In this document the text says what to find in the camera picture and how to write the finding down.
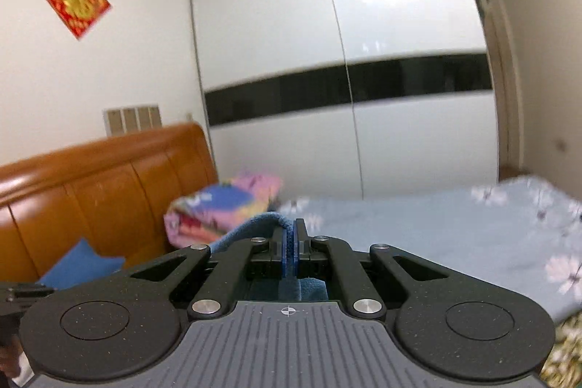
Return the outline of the wooden headboard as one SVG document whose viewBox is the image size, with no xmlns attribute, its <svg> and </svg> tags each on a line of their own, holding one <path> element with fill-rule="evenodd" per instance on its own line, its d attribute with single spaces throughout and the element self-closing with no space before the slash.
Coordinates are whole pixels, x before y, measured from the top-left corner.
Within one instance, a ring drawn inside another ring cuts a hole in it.
<svg viewBox="0 0 582 388">
<path fill-rule="evenodd" d="M 183 123 L 1 168 L 1 279 L 36 281 L 80 239 L 131 268 L 171 251 L 164 214 L 218 180 L 205 134 Z"/>
</svg>

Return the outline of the teal floral bed sheet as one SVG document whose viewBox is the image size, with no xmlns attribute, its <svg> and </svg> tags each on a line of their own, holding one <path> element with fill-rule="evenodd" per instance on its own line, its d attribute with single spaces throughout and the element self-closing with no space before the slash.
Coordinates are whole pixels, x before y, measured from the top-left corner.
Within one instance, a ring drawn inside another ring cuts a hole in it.
<svg viewBox="0 0 582 388">
<path fill-rule="evenodd" d="M 571 315 L 555 328 L 555 342 L 541 377 L 548 387 L 580 388 L 582 381 L 582 314 Z"/>
</svg>

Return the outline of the white sliding wardrobe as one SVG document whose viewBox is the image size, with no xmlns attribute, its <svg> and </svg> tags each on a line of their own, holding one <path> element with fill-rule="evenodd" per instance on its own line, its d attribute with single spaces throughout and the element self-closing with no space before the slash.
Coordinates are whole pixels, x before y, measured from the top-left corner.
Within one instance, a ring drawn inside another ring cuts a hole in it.
<svg viewBox="0 0 582 388">
<path fill-rule="evenodd" d="M 474 0 L 192 0 L 221 177 L 288 197 L 492 184 L 495 96 Z"/>
</svg>

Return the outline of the light blue t-shirt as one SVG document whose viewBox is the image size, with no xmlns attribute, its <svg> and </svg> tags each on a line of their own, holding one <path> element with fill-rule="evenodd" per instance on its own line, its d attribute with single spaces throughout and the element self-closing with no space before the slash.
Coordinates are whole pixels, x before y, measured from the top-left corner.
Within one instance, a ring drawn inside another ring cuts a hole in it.
<svg viewBox="0 0 582 388">
<path fill-rule="evenodd" d="M 211 243 L 213 254 L 226 251 L 234 242 L 263 237 L 282 241 L 282 263 L 275 265 L 267 276 L 252 278 L 245 300 L 263 301 L 327 301 L 326 284 L 315 278 L 299 278 L 299 236 L 295 221 L 276 212 L 266 212 L 252 217 L 238 228 Z"/>
</svg>

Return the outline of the wall switch panel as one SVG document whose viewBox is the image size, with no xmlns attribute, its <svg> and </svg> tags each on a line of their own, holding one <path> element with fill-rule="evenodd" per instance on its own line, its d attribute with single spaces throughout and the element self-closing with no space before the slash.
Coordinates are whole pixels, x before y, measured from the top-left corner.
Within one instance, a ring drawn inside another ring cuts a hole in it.
<svg viewBox="0 0 582 388">
<path fill-rule="evenodd" d="M 162 127 L 157 105 L 111 108 L 104 111 L 104 126 L 108 137 L 116 137 Z"/>
</svg>

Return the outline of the red fu wall decoration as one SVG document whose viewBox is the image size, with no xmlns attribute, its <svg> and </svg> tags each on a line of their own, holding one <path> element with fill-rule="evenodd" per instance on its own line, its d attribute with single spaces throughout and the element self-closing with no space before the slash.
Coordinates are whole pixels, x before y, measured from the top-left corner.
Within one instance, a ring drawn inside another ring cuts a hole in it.
<svg viewBox="0 0 582 388">
<path fill-rule="evenodd" d="M 108 0 L 46 0 L 75 39 L 83 35 L 111 9 Z"/>
</svg>

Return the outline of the folded pink cartoon blanket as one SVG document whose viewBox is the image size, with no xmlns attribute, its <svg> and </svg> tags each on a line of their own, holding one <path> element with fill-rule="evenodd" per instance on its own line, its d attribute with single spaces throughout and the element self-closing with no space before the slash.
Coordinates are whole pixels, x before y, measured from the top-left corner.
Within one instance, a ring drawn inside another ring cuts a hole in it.
<svg viewBox="0 0 582 388">
<path fill-rule="evenodd" d="M 243 172 L 174 200 L 164 214 L 173 247 L 210 244 L 278 202 L 283 180 L 273 174 Z"/>
</svg>

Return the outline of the grey floral quilt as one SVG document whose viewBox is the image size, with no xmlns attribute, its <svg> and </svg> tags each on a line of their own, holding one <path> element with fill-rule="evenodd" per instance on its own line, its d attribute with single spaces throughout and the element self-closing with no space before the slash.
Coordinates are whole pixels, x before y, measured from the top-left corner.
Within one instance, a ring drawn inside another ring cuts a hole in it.
<svg viewBox="0 0 582 388">
<path fill-rule="evenodd" d="M 386 243 L 536 300 L 581 309 L 581 204 L 537 176 L 386 199 L 299 197 L 279 213 L 365 251 Z"/>
</svg>

